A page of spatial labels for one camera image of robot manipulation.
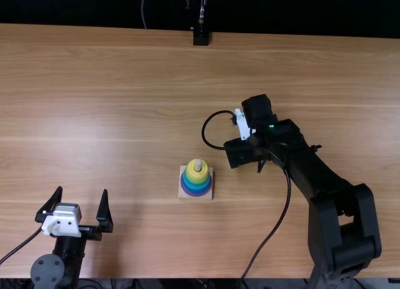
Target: wooden base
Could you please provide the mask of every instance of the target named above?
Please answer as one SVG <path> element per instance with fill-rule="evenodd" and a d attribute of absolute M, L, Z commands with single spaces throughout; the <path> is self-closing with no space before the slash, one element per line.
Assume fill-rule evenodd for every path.
<path fill-rule="evenodd" d="M 183 191 L 182 186 L 181 186 L 181 177 L 182 174 L 185 172 L 186 169 L 186 165 L 182 165 L 181 166 L 181 170 L 179 172 L 179 184 L 178 184 L 178 193 L 177 193 L 177 197 L 178 198 L 194 198 L 197 200 L 211 200 L 213 198 L 213 188 L 214 188 L 214 168 L 209 167 L 209 173 L 211 176 L 211 189 L 204 195 L 201 196 L 191 196 L 188 195 L 185 191 Z"/>

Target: black background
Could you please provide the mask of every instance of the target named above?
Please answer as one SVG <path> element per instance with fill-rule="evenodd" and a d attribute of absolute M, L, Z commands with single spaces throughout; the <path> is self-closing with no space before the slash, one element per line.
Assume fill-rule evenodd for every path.
<path fill-rule="evenodd" d="M 142 28 L 140 3 L 0 0 L 0 22 Z M 400 0 L 209 0 L 206 21 L 213 31 L 399 38 L 399 4 Z M 148 28 L 155 29 L 189 29 L 194 18 L 185 10 L 185 0 L 145 0 L 144 13 Z"/>

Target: wooden table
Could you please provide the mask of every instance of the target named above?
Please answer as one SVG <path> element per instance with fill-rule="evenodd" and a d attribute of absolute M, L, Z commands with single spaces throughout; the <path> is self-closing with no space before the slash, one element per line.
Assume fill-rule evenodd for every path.
<path fill-rule="evenodd" d="M 0 25 L 0 255 L 38 228 L 58 185 L 83 223 L 109 190 L 113 234 L 88 242 L 81 276 L 239 277 L 278 219 L 278 167 L 231 170 L 201 140 L 204 120 L 266 93 L 318 155 L 375 195 L 382 257 L 361 276 L 400 275 L 400 41 Z M 236 138 L 229 115 L 209 125 Z M 179 166 L 215 169 L 212 201 L 179 200 Z M 248 277 L 308 277 L 308 206 L 297 188 L 284 223 Z M 0 267 L 28 277 L 55 240 L 40 234 Z"/>

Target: black cable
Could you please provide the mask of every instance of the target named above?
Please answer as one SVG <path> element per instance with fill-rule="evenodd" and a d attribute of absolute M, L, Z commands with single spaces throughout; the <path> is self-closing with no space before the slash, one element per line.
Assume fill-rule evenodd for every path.
<path fill-rule="evenodd" d="M 84 289 L 84 288 L 94 288 L 94 289 L 98 289 L 97 287 L 92 286 L 92 285 L 84 285 L 84 286 L 82 286 L 82 287 L 79 287 L 79 289 Z"/>
<path fill-rule="evenodd" d="M 141 13 L 141 16 L 142 16 L 143 27 L 145 29 L 147 29 L 148 27 L 147 27 L 146 22 L 144 20 L 144 0 L 141 0 L 141 2 L 140 2 L 140 13 Z"/>
<path fill-rule="evenodd" d="M 143 289 L 143 288 L 142 288 L 142 285 L 140 285 L 140 281 L 139 281 L 139 280 L 136 280 L 136 283 L 137 283 L 137 285 L 139 286 L 140 289 Z"/>
<path fill-rule="evenodd" d="M 219 114 L 224 114 L 224 113 L 231 114 L 233 117 L 235 117 L 235 113 L 233 113 L 232 111 L 228 111 L 227 109 L 224 109 L 224 110 L 222 110 L 222 111 L 215 112 L 215 113 L 212 114 L 209 118 L 207 118 L 207 120 L 204 122 L 204 124 L 202 125 L 202 128 L 201 128 L 201 138 L 202 138 L 202 140 L 203 140 L 204 143 L 206 143 L 209 147 L 214 148 L 215 150 L 225 150 L 225 147 L 223 147 L 223 146 L 216 146 L 216 145 L 211 144 L 209 141 L 207 141 L 206 135 L 205 135 L 206 126 L 207 126 L 207 124 L 210 122 L 210 120 L 213 119 L 215 116 L 217 116 L 217 115 L 219 115 Z"/>
<path fill-rule="evenodd" d="M 5 255 L 4 257 L 2 257 L 2 259 L 0 260 L 0 265 L 3 264 L 10 256 L 12 256 L 13 254 L 15 254 L 17 251 L 19 251 L 22 247 L 24 247 L 25 245 L 27 245 L 33 238 L 35 238 L 36 236 L 38 236 L 38 234 L 42 231 L 42 226 L 40 228 L 37 229 L 37 231 L 35 231 L 27 240 L 25 240 L 24 242 L 22 242 L 20 245 L 18 245 L 17 247 L 15 247 L 15 249 L 13 249 L 12 251 L 10 251 L 7 255 Z"/>
<path fill-rule="evenodd" d="M 82 278 L 81 280 L 82 280 L 82 281 L 92 281 L 92 282 L 95 283 L 97 286 L 100 286 L 100 289 L 103 289 L 103 286 L 102 286 L 98 281 L 92 280 L 91 278 Z"/>
<path fill-rule="evenodd" d="M 246 289 L 249 289 L 248 284 L 241 278 L 242 284 Z"/>
<path fill-rule="evenodd" d="M 365 288 L 365 286 L 364 286 L 359 280 L 357 280 L 356 278 L 353 278 L 353 280 L 354 280 L 362 289 L 367 289 L 367 288 Z"/>
<path fill-rule="evenodd" d="M 11 283 L 11 281 L 7 278 L 6 279 L 6 281 L 9 283 L 9 285 L 10 285 L 10 287 L 12 288 L 12 289 L 17 289 L 14 285 L 13 285 L 13 283 Z"/>
<path fill-rule="evenodd" d="M 244 273 L 243 273 L 243 275 L 242 275 L 242 277 L 241 277 L 242 280 L 246 277 L 247 273 L 249 272 L 249 270 L 250 270 L 250 268 L 251 268 L 251 265 L 253 265 L 253 262 L 254 262 L 255 259 L 257 258 L 257 256 L 258 256 L 259 252 L 261 251 L 261 249 L 262 249 L 262 248 L 264 247 L 264 245 L 268 242 L 268 240 L 273 236 L 273 234 L 275 234 L 276 230 L 277 230 L 277 229 L 279 228 L 279 226 L 281 225 L 281 223 L 282 223 L 282 221 L 283 221 L 283 218 L 285 217 L 286 212 L 288 211 L 289 204 L 290 204 L 290 197 L 291 197 L 291 193 L 292 193 L 292 185 L 291 185 L 291 182 L 290 182 L 290 177 L 289 177 L 288 171 L 284 168 L 283 162 L 282 162 L 282 161 L 278 158 L 278 156 L 275 155 L 272 151 L 267 150 L 267 149 L 265 149 L 265 148 L 263 148 L 262 150 L 268 152 L 270 155 L 272 155 L 274 158 L 276 158 L 277 162 L 281 165 L 281 168 L 282 168 L 282 170 L 283 170 L 283 173 L 285 174 L 286 182 L 287 182 L 286 202 L 285 202 L 284 208 L 283 208 L 283 210 L 282 210 L 282 214 L 281 214 L 281 216 L 279 217 L 279 219 L 278 219 L 277 223 L 275 224 L 274 228 L 271 230 L 271 232 L 268 234 L 268 236 L 264 239 L 264 241 L 261 242 L 261 244 L 258 246 L 256 252 L 253 254 L 253 256 L 252 256 L 252 258 L 251 258 L 251 260 L 250 260 L 249 265 L 247 266 L 246 270 L 244 271 Z"/>

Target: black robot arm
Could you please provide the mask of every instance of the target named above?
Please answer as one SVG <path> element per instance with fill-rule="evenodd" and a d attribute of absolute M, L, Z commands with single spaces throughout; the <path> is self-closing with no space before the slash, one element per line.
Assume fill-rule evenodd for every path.
<path fill-rule="evenodd" d="M 103 233 L 113 232 L 113 219 L 104 189 L 96 219 L 98 226 L 80 225 L 79 205 L 61 203 L 63 189 L 59 186 L 36 214 L 43 232 L 56 238 L 52 254 L 38 258 L 31 268 L 35 289 L 75 289 L 78 285 L 84 251 L 88 240 L 101 241 Z"/>
<path fill-rule="evenodd" d="M 314 270 L 307 288 L 350 288 L 348 280 L 382 250 L 371 190 L 365 184 L 353 186 L 329 169 L 316 155 L 321 146 L 309 146 L 290 119 L 278 121 L 265 94 L 243 101 L 242 111 L 252 135 L 225 142 L 231 168 L 255 161 L 283 163 L 309 203 L 308 247 Z M 341 215 L 352 217 L 352 222 L 340 225 Z"/>

